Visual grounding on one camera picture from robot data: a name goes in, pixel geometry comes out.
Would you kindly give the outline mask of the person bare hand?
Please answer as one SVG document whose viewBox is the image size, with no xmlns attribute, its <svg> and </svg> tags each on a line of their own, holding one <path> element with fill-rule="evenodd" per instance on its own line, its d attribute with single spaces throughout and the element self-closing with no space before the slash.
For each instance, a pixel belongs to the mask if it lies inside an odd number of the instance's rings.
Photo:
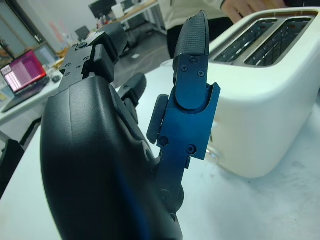
<svg viewBox="0 0 320 240">
<path fill-rule="evenodd" d="M 283 0 L 224 0 L 221 10 L 235 24 L 251 14 L 285 7 Z"/>
</svg>

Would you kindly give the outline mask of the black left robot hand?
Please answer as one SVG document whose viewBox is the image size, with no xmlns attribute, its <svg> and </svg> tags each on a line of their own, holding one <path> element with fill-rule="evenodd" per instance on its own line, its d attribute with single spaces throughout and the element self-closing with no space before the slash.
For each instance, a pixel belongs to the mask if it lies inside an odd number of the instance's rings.
<svg viewBox="0 0 320 240">
<path fill-rule="evenodd" d="M 221 91 L 207 82 L 209 40 L 204 11 L 186 20 L 173 89 L 158 96 L 146 135 L 136 112 L 146 77 L 112 86 L 128 42 L 122 25 L 105 25 L 68 51 L 40 138 L 44 191 L 62 239 L 183 238 L 183 174 L 191 158 L 205 158 Z"/>
</svg>

